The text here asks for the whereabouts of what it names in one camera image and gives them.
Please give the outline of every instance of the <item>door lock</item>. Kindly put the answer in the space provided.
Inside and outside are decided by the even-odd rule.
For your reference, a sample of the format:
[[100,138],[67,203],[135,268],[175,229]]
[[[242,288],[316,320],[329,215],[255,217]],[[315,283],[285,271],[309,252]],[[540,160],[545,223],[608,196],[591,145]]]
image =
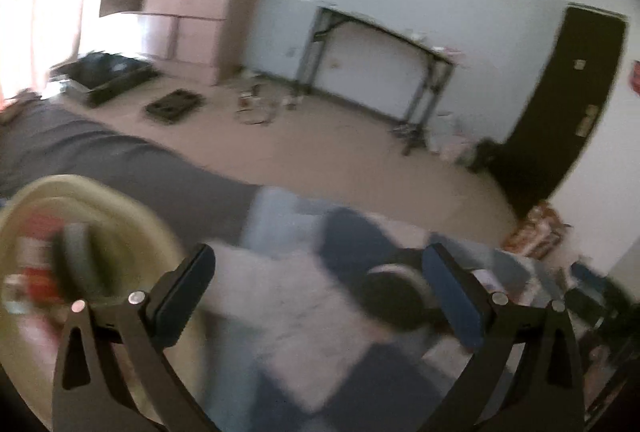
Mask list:
[[578,137],[585,138],[589,135],[599,111],[600,107],[598,107],[597,105],[587,105],[587,108],[584,111],[584,117],[578,124],[578,127],[575,129],[575,134]]

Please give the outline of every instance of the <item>bed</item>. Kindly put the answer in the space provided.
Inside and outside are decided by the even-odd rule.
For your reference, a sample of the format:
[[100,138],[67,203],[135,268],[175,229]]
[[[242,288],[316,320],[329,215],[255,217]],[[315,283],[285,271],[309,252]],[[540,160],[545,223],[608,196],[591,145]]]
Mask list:
[[[470,355],[429,326],[394,333],[360,309],[358,279],[398,249],[440,242],[463,267],[490,269],[521,303],[562,296],[539,262],[211,174],[35,101],[0,126],[0,197],[52,174],[86,176],[144,203],[185,249],[212,245],[216,276],[202,302],[207,383],[198,400],[229,432],[414,432],[424,423]],[[514,348],[501,386],[517,358]]]

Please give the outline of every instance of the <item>black tray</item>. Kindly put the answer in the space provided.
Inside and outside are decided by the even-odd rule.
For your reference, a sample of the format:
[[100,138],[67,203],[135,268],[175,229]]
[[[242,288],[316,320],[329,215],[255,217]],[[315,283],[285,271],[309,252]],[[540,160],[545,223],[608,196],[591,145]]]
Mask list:
[[146,113],[164,123],[175,123],[204,102],[204,96],[179,88],[145,107]]
[[59,81],[69,97],[96,107],[156,76],[158,71],[148,62],[121,54],[90,52],[77,62],[52,69],[49,81]]

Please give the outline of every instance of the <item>floor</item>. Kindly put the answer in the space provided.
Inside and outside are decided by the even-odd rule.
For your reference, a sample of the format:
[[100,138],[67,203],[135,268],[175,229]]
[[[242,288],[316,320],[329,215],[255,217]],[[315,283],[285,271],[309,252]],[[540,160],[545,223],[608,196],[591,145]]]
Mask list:
[[[516,218],[490,176],[471,174],[423,149],[401,156],[402,143],[389,134],[388,121],[367,112],[308,96],[296,110],[280,108],[268,126],[240,123],[238,94],[251,84],[237,79],[210,87],[162,77],[93,110],[62,101],[241,181],[284,187],[489,245],[498,245],[514,229]],[[173,126],[143,114],[148,102],[180,87],[200,92],[206,103]],[[267,82],[263,94],[280,102],[286,89]]]

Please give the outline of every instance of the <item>black door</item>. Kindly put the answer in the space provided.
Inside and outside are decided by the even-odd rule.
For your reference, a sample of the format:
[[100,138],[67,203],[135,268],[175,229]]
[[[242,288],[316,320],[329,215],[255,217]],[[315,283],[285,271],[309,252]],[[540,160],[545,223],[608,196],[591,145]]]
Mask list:
[[569,7],[556,47],[490,171],[520,217],[551,195],[596,124],[614,81],[626,24]]

